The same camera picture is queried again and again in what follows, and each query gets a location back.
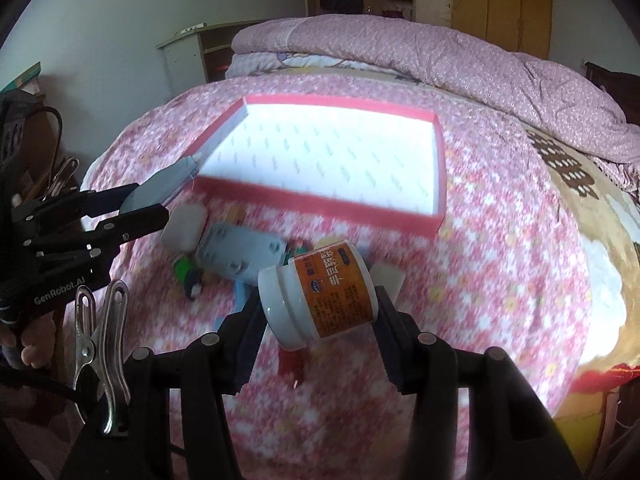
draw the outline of brown pattern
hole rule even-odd
[[[567,186],[574,189],[581,197],[591,195],[599,200],[597,193],[591,187],[595,184],[595,180],[582,168],[580,162],[565,152],[557,142],[532,130],[527,130],[527,135],[545,164],[556,170]]]

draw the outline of white eraser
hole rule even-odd
[[[172,253],[193,253],[200,243],[207,216],[207,208],[202,204],[180,204],[162,231],[162,245]]]
[[[389,264],[376,263],[369,269],[369,274],[373,284],[385,287],[389,299],[395,303],[398,300],[406,272]]]

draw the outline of white wall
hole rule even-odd
[[[170,99],[156,44],[182,28],[304,16],[305,0],[33,0],[0,49],[0,88],[37,61],[82,170]]]
[[[550,60],[640,75],[640,44],[610,0],[554,0],[553,9]]]

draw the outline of red object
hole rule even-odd
[[[297,388],[305,380],[305,364],[308,355],[306,348],[295,352],[278,348],[278,375],[286,378],[291,388]]]
[[[640,367],[629,368],[627,365],[618,365],[603,374],[589,370],[574,379],[570,392],[572,394],[608,392],[627,384],[636,377],[640,377]]]
[[[438,181],[440,184],[440,189],[438,190],[438,213],[432,216],[409,213],[274,187],[203,176],[196,177],[194,190],[227,200],[261,203],[275,208],[295,209],[301,213],[331,216],[332,218],[338,218],[339,216],[341,219],[347,221],[362,222],[363,219],[366,219],[367,224],[376,227],[395,229],[427,238],[435,238],[444,220],[447,205],[447,173],[445,168],[444,142],[442,139],[442,128],[435,113],[421,108],[411,108],[361,98],[292,94],[248,95],[233,103],[220,115],[220,117],[204,130],[201,136],[187,148],[182,156],[194,155],[236,112],[240,112],[245,105],[251,104],[300,104],[354,108],[366,112],[391,114],[431,123],[434,129],[438,154]]]

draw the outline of bed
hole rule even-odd
[[[551,413],[586,372],[638,362],[640,130],[607,94],[558,64],[448,28],[374,16],[266,22],[240,32],[233,49],[226,81],[130,124],[83,188],[145,181],[247,95],[346,96],[430,110],[442,125],[447,167],[446,217],[433,240],[198,189],[184,190],[170,208],[201,202],[219,219],[240,204],[245,225],[289,240],[347,237],[370,259],[407,272],[398,310],[456,348],[503,347]],[[124,246],[111,273],[131,291],[127,355],[142,345],[183,348],[234,309],[231,282],[186,300],[159,234]],[[73,337],[69,310],[69,363]],[[413,401],[395,392],[377,355],[367,330],[313,345],[305,380],[292,389],[267,331],[251,382],[225,399],[243,475],[395,478]],[[467,413],[462,395],[457,476]],[[181,478],[184,467],[175,467]]]

